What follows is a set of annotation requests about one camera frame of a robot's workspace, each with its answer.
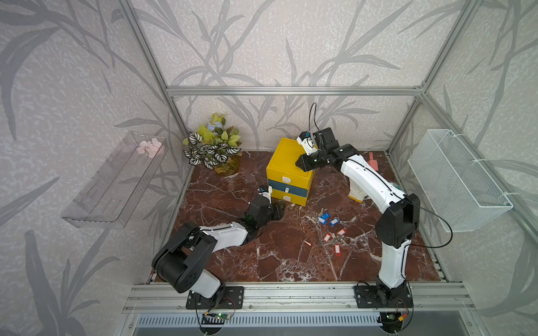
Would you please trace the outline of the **blue drawer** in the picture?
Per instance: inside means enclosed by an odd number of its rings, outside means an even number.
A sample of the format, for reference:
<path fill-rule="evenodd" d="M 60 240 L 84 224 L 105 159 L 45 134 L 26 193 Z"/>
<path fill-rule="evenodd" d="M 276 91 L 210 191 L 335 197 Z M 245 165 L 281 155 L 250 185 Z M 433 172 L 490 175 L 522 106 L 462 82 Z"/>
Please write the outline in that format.
<path fill-rule="evenodd" d="M 273 190 L 278 190 L 283 193 L 288 193 L 288 194 L 296 195 L 303 198 L 308 197 L 308 193 L 309 193 L 308 189 L 300 188 L 298 186 L 293 186 L 287 183 L 278 182 L 278 181 L 274 181 L 270 179 L 268 180 L 268 184 L 269 186 L 273 188 Z"/>

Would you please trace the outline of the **yellow drawer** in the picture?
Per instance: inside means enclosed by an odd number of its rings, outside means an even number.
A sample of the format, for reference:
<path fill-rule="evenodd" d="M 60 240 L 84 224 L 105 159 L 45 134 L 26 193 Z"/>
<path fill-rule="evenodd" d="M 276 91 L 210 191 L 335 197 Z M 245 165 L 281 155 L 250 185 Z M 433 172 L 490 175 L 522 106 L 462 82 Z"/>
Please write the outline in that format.
<path fill-rule="evenodd" d="M 290 169 L 277 169 L 267 167 L 267 178 L 270 180 L 287 183 L 300 188 L 309 189 L 314 176 L 313 172 L 304 172 L 293 166 Z"/>
<path fill-rule="evenodd" d="M 293 204 L 299 204 L 301 206 L 305 206 L 308 200 L 306 197 L 301 197 L 294 194 L 285 193 L 285 192 L 282 192 L 280 190 L 275 190 L 275 189 L 273 189 L 272 197 L 277 198 L 279 200 L 284 200 L 286 202 L 290 202 Z"/>

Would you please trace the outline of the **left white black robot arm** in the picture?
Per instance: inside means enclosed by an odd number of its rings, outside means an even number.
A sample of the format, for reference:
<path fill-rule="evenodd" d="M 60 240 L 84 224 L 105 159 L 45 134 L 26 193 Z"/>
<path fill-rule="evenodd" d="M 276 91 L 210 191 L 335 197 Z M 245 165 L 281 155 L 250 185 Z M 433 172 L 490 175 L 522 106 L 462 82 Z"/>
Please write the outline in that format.
<path fill-rule="evenodd" d="M 213 253 L 249 244 L 263 227 L 284 217 L 285 207 L 283 201 L 273 203 L 261 194 L 249 203 L 244 216 L 230 223 L 212 227 L 185 223 L 154 256 L 151 267 L 178 293 L 192 291 L 212 298 L 223 288 L 205 269 Z"/>

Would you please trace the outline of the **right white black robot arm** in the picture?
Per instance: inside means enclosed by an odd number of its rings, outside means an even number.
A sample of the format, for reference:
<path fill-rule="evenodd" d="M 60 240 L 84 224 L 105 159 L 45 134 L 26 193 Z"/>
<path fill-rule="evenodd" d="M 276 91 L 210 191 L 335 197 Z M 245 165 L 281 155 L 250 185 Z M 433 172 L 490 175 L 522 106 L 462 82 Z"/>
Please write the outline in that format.
<path fill-rule="evenodd" d="M 332 166 L 347 176 L 350 187 L 364 192 L 381 213 L 375 233 L 382 242 L 382 264 L 376 280 L 377 293 L 395 297 L 406 288 L 407 253 L 420 217 L 420 199 L 395 188 L 373 169 L 350 144 L 315 148 L 310 141 L 297 142 L 305 153 L 296 166 L 305 172 Z"/>

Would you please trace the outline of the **yellow top drawer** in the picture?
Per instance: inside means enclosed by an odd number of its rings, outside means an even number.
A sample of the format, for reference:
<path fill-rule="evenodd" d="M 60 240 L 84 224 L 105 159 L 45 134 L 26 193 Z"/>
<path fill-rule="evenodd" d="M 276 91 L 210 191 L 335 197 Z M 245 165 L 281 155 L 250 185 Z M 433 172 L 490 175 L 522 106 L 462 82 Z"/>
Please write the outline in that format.
<path fill-rule="evenodd" d="M 314 176 L 313 172 L 304 172 L 293 166 L 290 169 L 277 169 L 267 167 L 267 178 L 270 180 L 287 183 L 300 188 L 309 189 Z"/>

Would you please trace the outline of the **keys with blue tag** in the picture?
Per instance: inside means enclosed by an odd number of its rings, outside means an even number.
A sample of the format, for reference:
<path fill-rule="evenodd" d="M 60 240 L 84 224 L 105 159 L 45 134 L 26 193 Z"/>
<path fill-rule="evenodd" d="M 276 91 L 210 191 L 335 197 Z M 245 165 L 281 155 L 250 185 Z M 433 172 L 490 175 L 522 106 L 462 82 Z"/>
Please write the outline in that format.
<path fill-rule="evenodd" d="M 325 213 L 325 214 L 322 214 L 319 218 L 318 218 L 318 222 L 322 225 L 326 225 L 329 221 L 329 218 L 330 218 L 330 214 L 329 213 Z"/>

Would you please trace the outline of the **yellow bottom drawer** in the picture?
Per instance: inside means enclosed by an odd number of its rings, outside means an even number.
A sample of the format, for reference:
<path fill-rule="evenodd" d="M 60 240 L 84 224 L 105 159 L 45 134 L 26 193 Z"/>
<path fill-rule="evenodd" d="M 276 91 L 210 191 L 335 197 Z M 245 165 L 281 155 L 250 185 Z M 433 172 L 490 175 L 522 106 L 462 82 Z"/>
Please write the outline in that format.
<path fill-rule="evenodd" d="M 306 197 L 301 197 L 294 194 L 285 193 L 285 192 L 282 192 L 280 190 L 275 190 L 275 189 L 273 189 L 272 197 L 277 198 L 279 200 L 284 200 L 286 202 L 290 202 L 293 204 L 299 204 L 301 206 L 305 206 L 308 200 Z"/>

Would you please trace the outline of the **yellow drawer cabinet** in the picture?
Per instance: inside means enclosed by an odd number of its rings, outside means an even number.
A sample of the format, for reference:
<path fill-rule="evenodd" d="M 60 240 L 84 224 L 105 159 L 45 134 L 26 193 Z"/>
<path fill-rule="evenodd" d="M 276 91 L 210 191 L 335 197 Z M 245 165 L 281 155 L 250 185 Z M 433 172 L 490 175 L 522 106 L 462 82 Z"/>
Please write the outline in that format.
<path fill-rule="evenodd" d="M 314 172 L 304 172 L 296 161 L 305 154 L 296 140 L 282 138 L 267 168 L 268 185 L 272 197 L 305 206 L 312 186 Z"/>

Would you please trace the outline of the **keys with red tags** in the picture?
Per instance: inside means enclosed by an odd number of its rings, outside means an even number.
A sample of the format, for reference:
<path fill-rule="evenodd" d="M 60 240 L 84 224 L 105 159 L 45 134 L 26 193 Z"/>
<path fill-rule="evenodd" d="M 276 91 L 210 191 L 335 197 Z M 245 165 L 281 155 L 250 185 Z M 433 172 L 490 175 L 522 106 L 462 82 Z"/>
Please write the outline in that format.
<path fill-rule="evenodd" d="M 340 241 L 344 238 L 346 233 L 347 233 L 346 229 L 341 229 L 337 233 L 329 232 L 323 238 L 324 243 L 333 242 L 336 256 L 341 255 Z"/>

